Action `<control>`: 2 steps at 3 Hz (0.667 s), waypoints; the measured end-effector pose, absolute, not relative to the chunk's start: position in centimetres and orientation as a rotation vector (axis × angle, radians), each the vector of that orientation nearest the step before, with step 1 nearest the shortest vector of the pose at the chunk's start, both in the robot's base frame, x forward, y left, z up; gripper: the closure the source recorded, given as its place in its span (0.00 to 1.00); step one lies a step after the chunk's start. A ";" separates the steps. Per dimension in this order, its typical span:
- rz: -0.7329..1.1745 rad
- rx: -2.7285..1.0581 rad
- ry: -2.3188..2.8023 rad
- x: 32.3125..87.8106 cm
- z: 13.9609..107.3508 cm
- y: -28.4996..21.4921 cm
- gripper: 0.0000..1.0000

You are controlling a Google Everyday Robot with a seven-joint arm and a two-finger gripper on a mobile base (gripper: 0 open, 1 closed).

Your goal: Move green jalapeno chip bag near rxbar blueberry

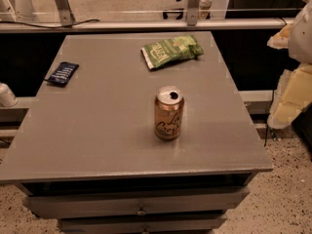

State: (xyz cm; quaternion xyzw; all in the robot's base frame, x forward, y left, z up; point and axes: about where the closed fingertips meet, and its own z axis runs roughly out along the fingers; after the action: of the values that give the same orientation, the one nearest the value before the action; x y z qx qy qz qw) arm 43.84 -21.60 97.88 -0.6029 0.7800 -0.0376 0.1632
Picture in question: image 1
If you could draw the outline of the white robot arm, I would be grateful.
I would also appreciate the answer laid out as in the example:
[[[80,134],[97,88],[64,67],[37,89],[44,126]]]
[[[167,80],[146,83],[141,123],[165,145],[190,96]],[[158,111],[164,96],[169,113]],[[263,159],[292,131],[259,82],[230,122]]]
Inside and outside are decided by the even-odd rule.
[[[293,23],[272,36],[267,46],[287,49],[289,57],[299,62],[294,71],[283,71],[269,110],[268,126],[284,129],[312,103],[312,2],[301,10]]]

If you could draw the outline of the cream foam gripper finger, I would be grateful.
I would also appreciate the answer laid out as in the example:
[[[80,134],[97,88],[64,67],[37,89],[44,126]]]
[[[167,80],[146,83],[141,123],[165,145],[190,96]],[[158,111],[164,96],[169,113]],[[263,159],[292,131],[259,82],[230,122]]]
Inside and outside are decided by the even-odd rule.
[[[281,50],[289,47],[292,25],[285,25],[279,32],[271,36],[267,42],[267,46],[273,49]]]
[[[269,110],[267,124],[284,129],[312,103],[312,65],[301,63],[294,71],[282,73]]]

